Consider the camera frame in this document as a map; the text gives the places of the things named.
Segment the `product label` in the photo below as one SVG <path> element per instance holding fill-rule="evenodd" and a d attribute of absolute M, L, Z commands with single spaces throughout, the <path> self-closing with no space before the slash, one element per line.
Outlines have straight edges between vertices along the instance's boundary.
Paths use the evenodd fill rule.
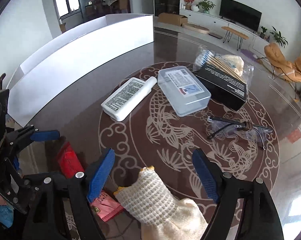
<path fill-rule="evenodd" d="M 106 106 L 114 111 L 118 111 L 136 92 L 141 89 L 144 82 L 131 80 L 117 95 L 105 103 Z"/>
<path fill-rule="evenodd" d="M 168 71 L 166 75 L 183 97 L 190 97 L 204 92 L 194 78 L 184 69 Z"/>

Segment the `white cabinet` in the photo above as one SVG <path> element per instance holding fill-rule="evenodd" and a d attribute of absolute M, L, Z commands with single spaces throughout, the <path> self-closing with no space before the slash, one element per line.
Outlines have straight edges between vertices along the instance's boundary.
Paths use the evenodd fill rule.
<path fill-rule="evenodd" d="M 211 32 L 217 33 L 219 35 L 225 35 L 226 33 L 223 31 L 222 27 L 228 26 L 228 22 L 225 22 L 224 20 L 219 19 L 215 16 L 184 9 L 180 9 L 179 13 L 181 15 L 187 16 L 188 22 L 207 27 L 211 30 Z"/>
<path fill-rule="evenodd" d="M 265 41 L 264 39 L 260 37 L 256 37 L 254 44 L 252 45 L 252 48 L 265 56 L 264 48 L 265 46 L 269 45 L 268 41 Z"/>
<path fill-rule="evenodd" d="M 261 55 L 265 55 L 264 47 L 269 43 L 260 38 L 258 35 L 250 32 L 249 30 L 246 30 L 239 25 L 233 24 L 226 20 L 220 19 L 219 17 L 206 13 L 193 12 L 185 9 L 180 9 L 179 11 L 181 15 L 188 17 L 188 22 L 207 27 L 211 32 L 219 34 L 223 37 L 226 34 L 226 31 L 222 29 L 223 26 L 229 26 L 230 28 L 247 35 L 249 39 L 244 40 L 243 44 L 245 44 L 252 52 L 258 52 Z M 233 35 L 230 42 L 237 43 L 237 36 Z"/>

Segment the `flower vase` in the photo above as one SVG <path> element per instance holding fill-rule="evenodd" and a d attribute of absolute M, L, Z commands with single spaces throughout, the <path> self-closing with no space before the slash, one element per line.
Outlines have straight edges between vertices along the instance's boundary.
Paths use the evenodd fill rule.
<path fill-rule="evenodd" d="M 199 11 L 199 7 L 197 5 L 192 5 L 191 6 L 191 10 L 194 12 L 198 12 Z"/>

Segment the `wooden bench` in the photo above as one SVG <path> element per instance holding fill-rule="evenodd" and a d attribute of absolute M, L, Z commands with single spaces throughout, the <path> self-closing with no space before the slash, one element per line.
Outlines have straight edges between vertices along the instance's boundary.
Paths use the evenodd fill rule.
<path fill-rule="evenodd" d="M 226 35 L 225 35 L 225 38 L 224 38 L 224 41 L 223 43 L 225 43 L 226 39 L 228 38 L 228 42 L 230 41 L 231 39 L 231 36 L 233 34 L 237 35 L 238 36 L 238 39 L 237 39 L 237 50 L 239 50 L 241 47 L 242 47 L 242 44 L 243 44 L 243 40 L 248 40 L 249 37 L 239 31 L 236 31 L 230 27 L 227 27 L 227 26 L 223 26 L 222 27 L 223 30 L 227 31 L 226 32 Z"/>

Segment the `clear plastic box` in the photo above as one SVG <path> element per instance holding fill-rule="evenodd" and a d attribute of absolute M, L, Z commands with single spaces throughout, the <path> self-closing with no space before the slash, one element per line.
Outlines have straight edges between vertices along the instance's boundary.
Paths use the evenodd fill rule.
<path fill-rule="evenodd" d="M 179 117 L 207 107 L 207 88 L 184 66 L 161 69 L 158 85 Z"/>

